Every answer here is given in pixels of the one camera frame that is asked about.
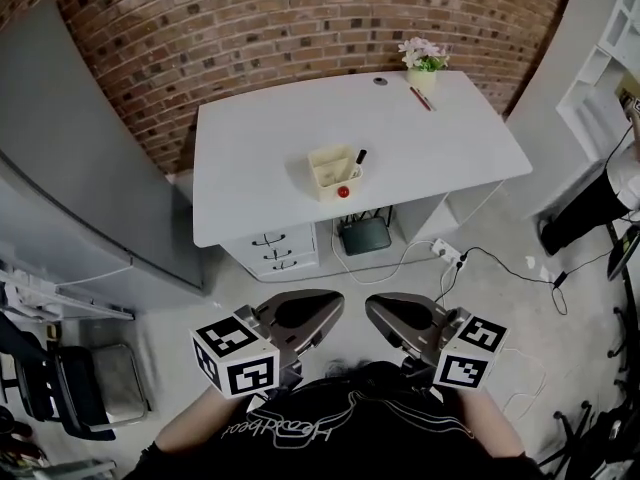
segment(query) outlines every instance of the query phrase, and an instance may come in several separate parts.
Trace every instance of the pen holder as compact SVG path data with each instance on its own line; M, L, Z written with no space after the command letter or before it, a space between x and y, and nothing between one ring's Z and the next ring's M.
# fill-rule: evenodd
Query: pen holder
M348 199L360 185L362 167L349 146L317 149L308 155L316 196L320 202Z

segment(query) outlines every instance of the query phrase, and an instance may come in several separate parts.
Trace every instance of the brick wall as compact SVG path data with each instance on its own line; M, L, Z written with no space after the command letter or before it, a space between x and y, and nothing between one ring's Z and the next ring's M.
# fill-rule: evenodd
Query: brick wall
M38 0L0 0L0 27ZM401 67L447 45L499 113L533 75L565 0L56 0L118 114L164 171L191 167L199 105L272 85Z

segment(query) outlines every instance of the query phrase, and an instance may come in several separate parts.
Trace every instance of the black pants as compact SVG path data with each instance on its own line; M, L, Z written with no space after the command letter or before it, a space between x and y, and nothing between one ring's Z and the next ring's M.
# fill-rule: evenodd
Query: black pants
M618 200L604 172L545 226L540 240L547 252L554 255L596 226L624 217L629 211Z

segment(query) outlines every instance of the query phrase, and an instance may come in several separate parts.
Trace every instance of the pen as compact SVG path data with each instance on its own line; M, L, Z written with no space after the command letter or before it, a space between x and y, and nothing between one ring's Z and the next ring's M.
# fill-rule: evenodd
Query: pen
M437 110L437 109L436 109L436 106L435 106L433 103L431 103L431 101L430 101L430 100L429 100L429 99L428 99L424 94L422 94L422 91L420 91L420 89L416 89L416 91L418 91L418 94L419 94L420 96L422 96L422 98L424 99L424 101L426 101L426 102L427 102L427 105L429 105L429 106L431 107L431 110Z
M356 167L353 170L353 172L351 173L351 178L355 178L358 173L360 172L360 168L359 165L362 163L362 161L364 160L364 157L367 156L367 150L366 149L361 149L360 152L358 153L358 158L356 158Z
M424 108L431 112L431 107L429 106L429 103L427 103L427 99L414 87L409 87L409 89L411 89L411 92L420 100L420 103L424 105Z

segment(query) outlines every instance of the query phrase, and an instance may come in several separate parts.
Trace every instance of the desk drawer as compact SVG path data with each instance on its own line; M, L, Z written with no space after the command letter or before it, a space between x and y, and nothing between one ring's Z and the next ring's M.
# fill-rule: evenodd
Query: desk drawer
M318 253L308 252L292 258L284 258L278 261L264 262L263 264L247 267L256 277L264 278L281 272L289 272L303 267L318 265Z
M271 233L225 242L222 247L245 266L284 260L315 251L314 224L300 224Z

